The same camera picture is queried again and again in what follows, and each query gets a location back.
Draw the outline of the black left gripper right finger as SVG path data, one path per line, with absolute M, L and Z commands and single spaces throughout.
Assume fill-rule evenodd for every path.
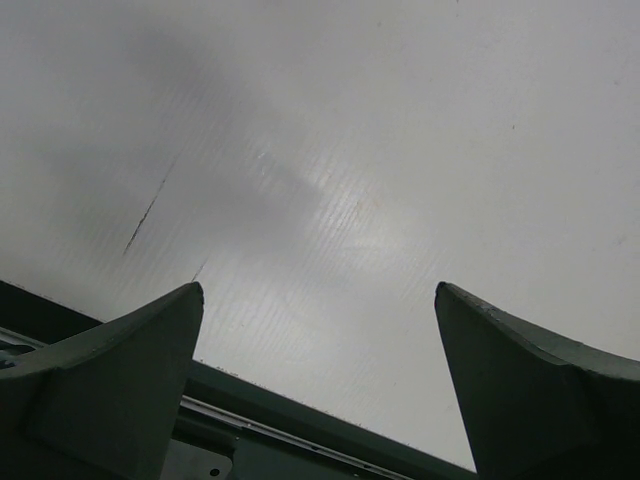
M 435 312 L 482 479 L 636 479 L 639 363 L 441 282 Z

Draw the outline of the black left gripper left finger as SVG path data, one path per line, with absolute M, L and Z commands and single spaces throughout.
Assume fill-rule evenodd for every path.
M 2 478 L 159 478 L 203 310 L 194 282 L 42 348 L 2 343 Z

